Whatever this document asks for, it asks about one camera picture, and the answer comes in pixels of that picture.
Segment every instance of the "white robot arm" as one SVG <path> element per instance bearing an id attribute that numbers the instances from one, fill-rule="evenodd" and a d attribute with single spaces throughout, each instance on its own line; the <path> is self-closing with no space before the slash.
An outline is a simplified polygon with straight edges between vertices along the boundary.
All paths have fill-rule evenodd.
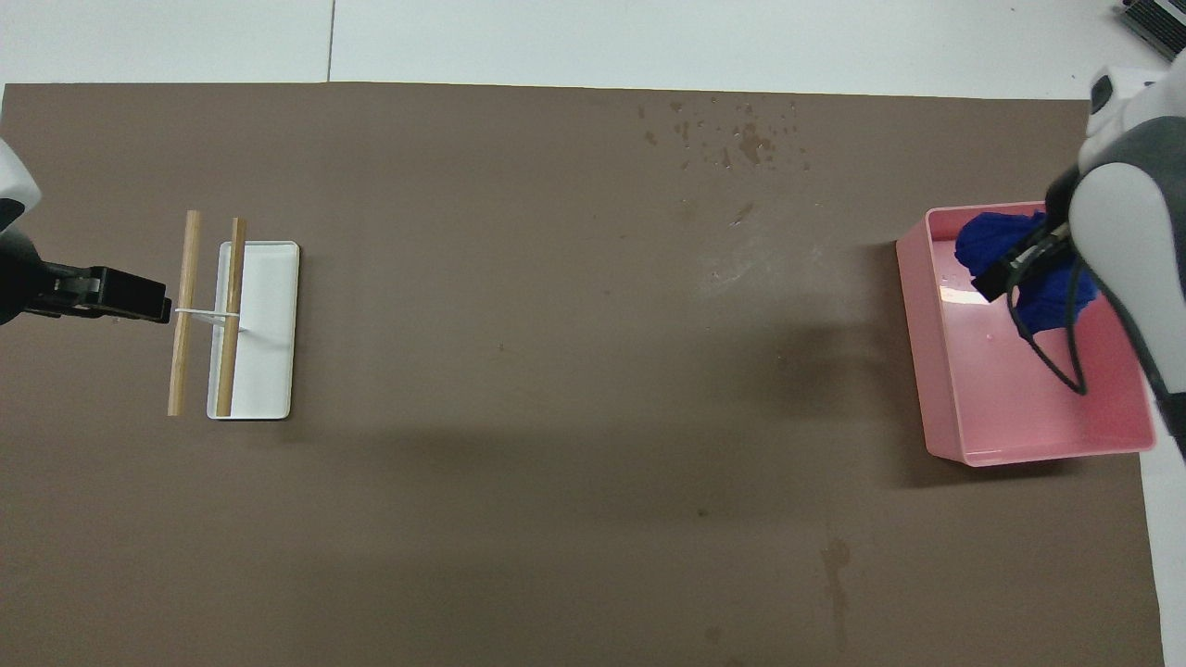
<path id="1" fill-rule="evenodd" d="M 42 261 L 33 242 L 13 224 L 40 201 L 33 177 L 0 140 L 0 324 L 21 312 L 168 322 L 172 304 L 161 282 L 106 266 Z"/>
<path id="2" fill-rule="evenodd" d="M 42 191 L 17 153 L 0 139 L 0 234 L 42 201 Z"/>
<path id="3" fill-rule="evenodd" d="M 1186 453 L 1186 58 L 1160 77 L 1097 76 L 1075 171 L 1071 242 L 1121 315 Z"/>

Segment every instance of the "blue towel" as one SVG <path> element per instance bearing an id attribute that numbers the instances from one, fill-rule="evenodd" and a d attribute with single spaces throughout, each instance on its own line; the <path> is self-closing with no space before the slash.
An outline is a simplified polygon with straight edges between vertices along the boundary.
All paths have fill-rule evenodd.
<path id="1" fill-rule="evenodd" d="M 1046 222 L 1046 214 L 1033 216 L 984 212 L 974 217 L 956 237 L 956 259 L 974 275 L 980 275 L 1014 244 Z M 1066 256 L 1050 271 L 1026 279 L 1018 286 L 1018 315 L 1037 333 L 1059 329 L 1066 318 L 1066 293 L 1071 285 L 1073 256 Z M 1075 317 L 1091 303 L 1099 290 L 1088 272 L 1079 273 L 1075 294 Z"/>

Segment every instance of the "water stain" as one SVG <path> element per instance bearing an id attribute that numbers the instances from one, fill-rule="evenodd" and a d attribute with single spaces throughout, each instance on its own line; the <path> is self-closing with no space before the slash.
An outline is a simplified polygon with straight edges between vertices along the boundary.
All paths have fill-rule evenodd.
<path id="1" fill-rule="evenodd" d="M 700 210 L 700 204 L 691 199 L 680 199 L 676 202 L 675 210 L 671 211 L 671 217 L 678 223 L 690 224 L 696 220 L 696 212 Z"/>
<path id="2" fill-rule="evenodd" d="M 741 131 L 741 142 L 738 144 L 738 148 L 741 150 L 741 153 L 744 153 L 752 164 L 761 163 L 761 155 L 758 154 L 758 151 L 760 148 L 769 150 L 770 146 L 770 139 L 758 134 L 757 125 L 752 122 L 745 123 L 745 128 Z"/>
<path id="3" fill-rule="evenodd" d="M 831 622 L 836 634 L 836 649 L 844 650 L 848 644 L 848 593 L 844 592 L 840 583 L 840 571 L 853 560 L 853 554 L 848 548 L 848 542 L 840 538 L 833 538 L 828 546 L 820 550 L 820 558 L 823 559 L 823 571 L 828 576 L 828 587 L 824 592 L 831 601 Z"/>
<path id="4" fill-rule="evenodd" d="M 750 202 L 748 204 L 741 207 L 741 210 L 739 210 L 737 215 L 733 216 L 733 222 L 729 223 L 729 227 L 737 227 L 741 224 L 741 221 L 745 220 L 751 211 L 753 211 L 753 202 Z"/>

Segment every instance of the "wooden dowel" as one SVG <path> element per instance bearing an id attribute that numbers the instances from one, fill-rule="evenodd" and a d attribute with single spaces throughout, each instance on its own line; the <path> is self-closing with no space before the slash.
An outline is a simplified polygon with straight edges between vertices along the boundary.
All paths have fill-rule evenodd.
<path id="1" fill-rule="evenodd" d="M 202 214 L 185 214 L 185 244 L 181 248 L 181 280 L 177 292 L 179 309 L 193 307 L 193 284 L 198 277 L 198 237 Z M 190 313 L 177 313 L 173 329 L 173 363 L 168 369 L 168 417 L 179 417 L 185 404 L 185 373 L 190 360 Z"/>
<path id="2" fill-rule="evenodd" d="M 215 417 L 230 417 L 230 402 L 235 390 L 235 352 L 238 349 L 238 309 L 243 298 L 243 250 L 247 246 L 247 221 L 236 217 L 231 222 L 230 261 L 227 275 L 227 326 L 223 328 L 222 355 L 218 362 L 218 394 L 215 399 Z"/>

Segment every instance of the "pink plastic bin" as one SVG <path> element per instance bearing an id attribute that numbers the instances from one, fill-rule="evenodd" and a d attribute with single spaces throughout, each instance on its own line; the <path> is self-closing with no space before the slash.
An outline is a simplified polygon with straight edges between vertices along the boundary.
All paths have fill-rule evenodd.
<path id="1" fill-rule="evenodd" d="M 955 259 L 955 239 L 982 211 L 1032 214 L 1041 202 L 932 209 L 898 241 L 926 449 L 1000 465 L 1153 446 L 1144 376 L 1103 297 L 1079 316 L 1088 395 L 1066 388 L 1018 336 L 1005 299 L 989 304 Z M 1061 329 L 1035 336 L 1070 375 Z"/>

